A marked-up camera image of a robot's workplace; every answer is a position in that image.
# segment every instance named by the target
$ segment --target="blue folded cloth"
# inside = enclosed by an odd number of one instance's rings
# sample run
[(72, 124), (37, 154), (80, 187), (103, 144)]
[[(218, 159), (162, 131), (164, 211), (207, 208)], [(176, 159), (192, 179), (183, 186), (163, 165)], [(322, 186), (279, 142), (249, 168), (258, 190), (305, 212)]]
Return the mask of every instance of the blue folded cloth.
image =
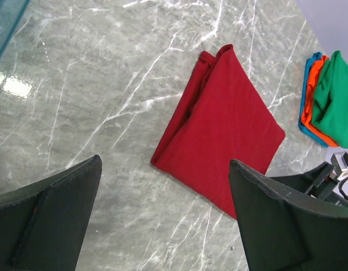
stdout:
[(304, 132), (306, 135), (308, 135), (311, 138), (313, 138), (319, 144), (321, 144), (324, 147), (328, 147), (328, 145), (321, 138), (319, 138), (318, 136), (313, 134), (313, 132), (308, 130), (307, 127), (305, 127), (302, 124), (302, 122), (301, 122), (301, 116), (302, 116), (303, 109), (305, 107), (305, 101), (306, 101), (306, 89), (307, 89), (308, 74), (310, 73), (310, 70), (311, 70), (312, 65), (314, 64), (314, 62), (316, 60), (320, 60), (321, 57), (322, 57), (322, 53), (321, 52), (314, 53), (314, 55), (306, 61), (306, 66), (304, 67), (304, 79), (303, 79), (303, 88), (302, 88), (301, 107), (299, 108), (298, 127), (300, 128), (300, 130), (302, 132)]

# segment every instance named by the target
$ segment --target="folded towel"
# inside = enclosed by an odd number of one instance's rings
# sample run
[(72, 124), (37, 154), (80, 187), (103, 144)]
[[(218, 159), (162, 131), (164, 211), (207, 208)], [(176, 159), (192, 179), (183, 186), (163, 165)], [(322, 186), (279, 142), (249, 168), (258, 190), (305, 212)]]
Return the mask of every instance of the folded towel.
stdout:
[(319, 80), (322, 67), (324, 63), (328, 61), (328, 57), (323, 55), (320, 60), (316, 60), (312, 65), (312, 68), (308, 74), (307, 89), (306, 89), (306, 101), (304, 104), (303, 113), (301, 116), (301, 122), (303, 125), (313, 132), (316, 136), (321, 138), (328, 146), (338, 147), (338, 144), (328, 135), (324, 134), (321, 130), (312, 125), (312, 108), (314, 104), (314, 92)]
[(216, 57), (201, 53), (151, 163), (236, 218), (230, 160), (264, 174), (284, 137), (225, 45)]
[(302, 87), (302, 98), (301, 98), (301, 106), (299, 108), (299, 118), (298, 118), (298, 127), (302, 132), (304, 132), (306, 135), (310, 136), (312, 139), (317, 141), (319, 144), (321, 144), (324, 147), (328, 147), (328, 145), (318, 136), (313, 134), (306, 126), (304, 126), (301, 122), (301, 116), (303, 114), (303, 109), (305, 107), (305, 101), (306, 101), (306, 89), (307, 89), (307, 80), (308, 80), (308, 74), (310, 73), (310, 69), (312, 68), (315, 60), (320, 60), (322, 57), (322, 53), (316, 52), (313, 54), (313, 56), (306, 61), (306, 65), (304, 67), (304, 76), (303, 76), (303, 87)]
[(323, 66), (314, 94), (312, 124), (348, 148), (348, 65), (339, 51)]

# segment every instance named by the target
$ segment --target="stack of folded cloths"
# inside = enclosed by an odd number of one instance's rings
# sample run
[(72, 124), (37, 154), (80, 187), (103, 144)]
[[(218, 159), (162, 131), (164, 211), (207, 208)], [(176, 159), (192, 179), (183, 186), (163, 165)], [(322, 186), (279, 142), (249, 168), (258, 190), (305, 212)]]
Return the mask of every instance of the stack of folded cloths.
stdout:
[(339, 51), (306, 61), (298, 126), (324, 147), (348, 148), (348, 65)]

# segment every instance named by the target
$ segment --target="orange folded cloth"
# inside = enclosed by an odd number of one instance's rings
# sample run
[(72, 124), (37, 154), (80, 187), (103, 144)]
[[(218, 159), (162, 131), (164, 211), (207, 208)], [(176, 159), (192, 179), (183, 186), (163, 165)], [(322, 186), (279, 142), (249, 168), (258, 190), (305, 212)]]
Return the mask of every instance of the orange folded cloth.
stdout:
[(323, 64), (328, 59), (329, 58), (327, 56), (323, 55), (321, 60), (316, 60), (310, 70), (310, 73), (308, 74), (306, 101), (304, 103), (304, 110), (301, 116), (301, 122), (305, 127), (307, 127), (308, 130), (310, 130), (311, 132), (313, 132), (313, 134), (321, 138), (328, 146), (338, 147), (338, 144), (331, 137), (325, 135), (311, 124), (316, 85), (319, 80)]

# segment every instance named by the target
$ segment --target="red towel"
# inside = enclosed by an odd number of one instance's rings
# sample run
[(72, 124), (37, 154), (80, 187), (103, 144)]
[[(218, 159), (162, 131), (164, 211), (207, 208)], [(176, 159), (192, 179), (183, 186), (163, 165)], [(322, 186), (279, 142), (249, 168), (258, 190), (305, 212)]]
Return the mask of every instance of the red towel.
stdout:
[(201, 53), (151, 163), (236, 218), (230, 160), (265, 174), (284, 137), (225, 45), (215, 58)]

